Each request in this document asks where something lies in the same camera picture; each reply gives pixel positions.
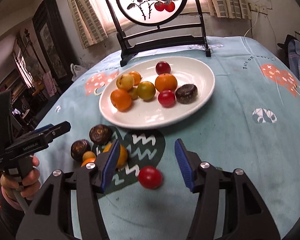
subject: power cord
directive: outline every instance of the power cord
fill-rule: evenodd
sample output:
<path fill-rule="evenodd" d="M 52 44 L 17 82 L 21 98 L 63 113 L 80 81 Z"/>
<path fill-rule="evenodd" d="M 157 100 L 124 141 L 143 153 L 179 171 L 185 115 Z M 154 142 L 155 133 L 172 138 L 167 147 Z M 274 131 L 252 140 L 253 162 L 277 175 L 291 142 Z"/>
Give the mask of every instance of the power cord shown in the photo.
<path fill-rule="evenodd" d="M 277 43 L 277 37 L 275 36 L 274 29 L 273 29 L 273 27 L 272 27 L 272 24 L 271 24 L 270 19 L 269 19 L 268 16 L 267 16 L 267 18 L 268 18 L 268 21 L 269 21 L 269 23 L 270 23 L 271 29 L 272 29 L 272 31 L 273 31 L 273 35 L 274 35 L 274 39 L 275 39 L 275 47 L 277 48 L 277 46 L 278 46 L 278 43 Z"/>
<path fill-rule="evenodd" d="M 27 210 L 28 210 L 28 208 L 29 208 L 29 206 L 28 206 L 26 200 L 21 196 L 20 191 L 17 191 L 17 190 L 14 190 L 14 189 L 13 189 L 12 192 L 13 192 L 14 196 L 16 197 L 16 199 L 17 199 L 19 205 L 20 205 L 21 208 L 23 209 L 23 212 L 26 213 Z"/>
<path fill-rule="evenodd" d="M 247 30 L 247 32 L 246 32 L 246 34 L 244 35 L 244 37 L 248 34 L 248 32 L 249 32 L 250 30 L 253 29 L 254 26 L 256 26 L 256 24 L 257 24 L 257 22 L 258 22 L 258 15 L 259 15 L 259 12 L 257 13 L 257 18 L 256 18 L 255 24 L 254 24 L 250 29 Z"/>

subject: pink heart print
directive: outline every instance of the pink heart print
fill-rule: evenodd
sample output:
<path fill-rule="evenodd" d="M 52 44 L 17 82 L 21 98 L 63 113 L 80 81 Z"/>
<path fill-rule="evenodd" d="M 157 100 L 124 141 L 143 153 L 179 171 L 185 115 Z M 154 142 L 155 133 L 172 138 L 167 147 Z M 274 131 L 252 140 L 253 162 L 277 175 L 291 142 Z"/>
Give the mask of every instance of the pink heart print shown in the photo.
<path fill-rule="evenodd" d="M 279 70 L 272 64 L 264 64 L 260 69 L 265 77 L 286 88 L 294 97 L 300 95 L 298 81 L 287 70 Z"/>
<path fill-rule="evenodd" d="M 118 74 L 119 71 L 113 72 L 110 75 L 106 75 L 104 73 L 94 74 L 85 84 L 86 96 L 93 93 L 96 89 L 109 84 Z"/>

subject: light blue tablecloth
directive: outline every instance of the light blue tablecloth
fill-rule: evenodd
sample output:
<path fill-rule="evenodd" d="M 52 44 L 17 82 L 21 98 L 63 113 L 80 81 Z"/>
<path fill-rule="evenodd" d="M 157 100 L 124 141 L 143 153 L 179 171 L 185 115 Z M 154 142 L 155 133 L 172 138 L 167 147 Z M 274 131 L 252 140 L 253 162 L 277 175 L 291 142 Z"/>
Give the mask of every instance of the light blue tablecloth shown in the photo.
<path fill-rule="evenodd" d="M 115 175 L 108 194 L 99 200 L 111 240 L 186 239 L 198 195 L 191 194 L 183 182 L 174 155 L 177 138 L 201 160 L 225 171 L 244 169 L 281 237 L 300 217 L 300 83 L 255 40 L 208 40 L 211 58 L 198 46 L 183 46 L 145 52 L 145 56 L 141 53 L 120 68 L 120 52 L 113 53 L 81 76 L 39 124 L 68 121 L 72 127 L 36 154 L 44 182 L 55 169 L 69 172 L 79 167 L 70 156 L 74 141 L 89 139 L 89 130 L 99 123 L 111 125 L 99 112 L 99 96 L 93 93 L 93 86 L 107 83 L 136 63 L 165 56 L 196 58 L 214 72 L 216 86 L 211 99 L 188 119 L 148 132 L 115 129 L 115 136 L 130 151 L 130 159 L 128 167 Z M 157 166 L 164 176 L 158 190 L 147 190 L 137 182 L 138 168 L 146 165 Z M 75 236 L 80 237 L 76 203 L 72 206 Z"/>

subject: finger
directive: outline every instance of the finger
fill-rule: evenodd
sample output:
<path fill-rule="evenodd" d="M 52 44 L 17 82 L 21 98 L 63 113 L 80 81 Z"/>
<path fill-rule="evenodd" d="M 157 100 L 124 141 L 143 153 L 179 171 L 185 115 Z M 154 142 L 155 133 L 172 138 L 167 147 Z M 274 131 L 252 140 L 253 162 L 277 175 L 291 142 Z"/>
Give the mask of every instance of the finger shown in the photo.
<path fill-rule="evenodd" d="M 18 182 L 16 182 L 12 177 L 3 174 L 0 178 L 0 184 L 5 190 L 17 189 L 19 187 Z"/>
<path fill-rule="evenodd" d="M 36 156 L 32 156 L 32 164 L 33 164 L 33 166 L 35 166 L 35 167 L 38 167 L 38 166 L 39 166 L 40 161 L 39 161 L 39 159 L 38 159 Z"/>
<path fill-rule="evenodd" d="M 37 180 L 33 185 L 24 188 L 21 191 L 21 196 L 24 198 L 28 198 L 32 195 L 35 195 L 39 191 L 40 186 L 41 186 L 41 183 L 40 183 L 40 181 Z"/>
<path fill-rule="evenodd" d="M 38 171 L 36 168 L 33 168 L 32 171 L 29 172 L 28 176 L 26 176 L 22 180 L 23 186 L 30 186 L 34 184 L 40 177 L 40 171 Z"/>
<path fill-rule="evenodd" d="M 36 194 L 29 196 L 29 197 L 27 197 L 27 200 L 34 200 L 35 196 L 36 196 Z"/>

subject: white plate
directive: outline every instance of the white plate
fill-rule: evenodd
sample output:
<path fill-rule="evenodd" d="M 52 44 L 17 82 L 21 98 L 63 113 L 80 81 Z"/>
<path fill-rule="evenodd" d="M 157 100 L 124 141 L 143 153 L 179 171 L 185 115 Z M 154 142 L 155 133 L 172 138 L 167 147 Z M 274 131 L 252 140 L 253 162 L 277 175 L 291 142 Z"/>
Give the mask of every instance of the white plate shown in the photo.
<path fill-rule="evenodd" d="M 158 102 L 159 92 L 151 102 L 141 98 L 133 101 L 132 107 L 127 112 L 119 112 L 111 103 L 110 94 L 117 89 L 114 79 L 102 92 L 99 101 L 100 112 L 105 119 L 114 125 L 130 129 L 152 129 L 179 122 L 198 111 L 211 97 L 215 77 L 212 70 L 205 63 L 189 57 L 162 57 L 139 63 L 120 73 L 128 74 L 137 71 L 142 76 L 142 81 L 154 84 L 157 78 L 155 66 L 159 61 L 166 61 L 171 66 L 171 74 L 178 80 L 178 87 L 184 84 L 195 84 L 198 88 L 198 98 L 191 104 L 183 105 L 176 102 L 171 108 L 164 108 Z"/>

